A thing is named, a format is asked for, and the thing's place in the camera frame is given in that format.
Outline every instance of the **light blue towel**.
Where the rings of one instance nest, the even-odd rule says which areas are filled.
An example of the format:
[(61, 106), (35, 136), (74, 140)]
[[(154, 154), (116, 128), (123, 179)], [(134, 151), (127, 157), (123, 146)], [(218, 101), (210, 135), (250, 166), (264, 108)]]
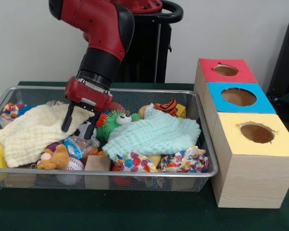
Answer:
[(194, 146), (201, 133), (195, 120), (175, 118), (147, 107), (144, 119), (113, 130), (103, 150), (111, 159), (133, 150), (142, 155), (174, 154)]

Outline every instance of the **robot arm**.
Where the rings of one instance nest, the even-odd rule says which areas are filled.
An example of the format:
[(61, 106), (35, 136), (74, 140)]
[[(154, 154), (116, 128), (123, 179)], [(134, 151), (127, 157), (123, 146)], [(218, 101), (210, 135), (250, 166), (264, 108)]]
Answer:
[(49, 0), (49, 8), (58, 20), (82, 30), (89, 42), (77, 76), (66, 86), (65, 97), (71, 104), (62, 125), (68, 131), (74, 106), (93, 111), (95, 117), (85, 134), (89, 139), (100, 113), (112, 101), (110, 85), (131, 44), (134, 17), (109, 0)]

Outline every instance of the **green tablecloth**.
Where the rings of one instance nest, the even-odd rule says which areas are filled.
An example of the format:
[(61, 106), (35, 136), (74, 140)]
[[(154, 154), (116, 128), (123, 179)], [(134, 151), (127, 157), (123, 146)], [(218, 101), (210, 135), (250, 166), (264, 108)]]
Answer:
[[(64, 86), (62, 82), (20, 85)], [(192, 90), (191, 84), (113, 84), (114, 88)], [(0, 230), (289, 230), (289, 191), (280, 209), (216, 206), (201, 192), (0, 189)]]

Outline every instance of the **white wall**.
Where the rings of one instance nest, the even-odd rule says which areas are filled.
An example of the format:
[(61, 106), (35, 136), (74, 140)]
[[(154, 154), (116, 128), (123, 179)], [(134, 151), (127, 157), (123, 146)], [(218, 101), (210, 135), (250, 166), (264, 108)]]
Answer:
[[(289, 0), (175, 0), (184, 19), (172, 25), (166, 82), (194, 83), (200, 58), (244, 58), (267, 89), (289, 21)], [(65, 81), (86, 42), (57, 21), (47, 0), (0, 1), (0, 94), (20, 80)]]

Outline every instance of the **purple toy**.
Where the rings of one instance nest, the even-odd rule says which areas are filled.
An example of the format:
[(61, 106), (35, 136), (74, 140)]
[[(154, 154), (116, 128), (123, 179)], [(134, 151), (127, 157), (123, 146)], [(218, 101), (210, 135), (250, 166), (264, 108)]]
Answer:
[(52, 152), (56, 151), (56, 147), (59, 145), (60, 143), (58, 142), (55, 142), (55, 143), (52, 143), (50, 145), (48, 145), (46, 148), (50, 149)]

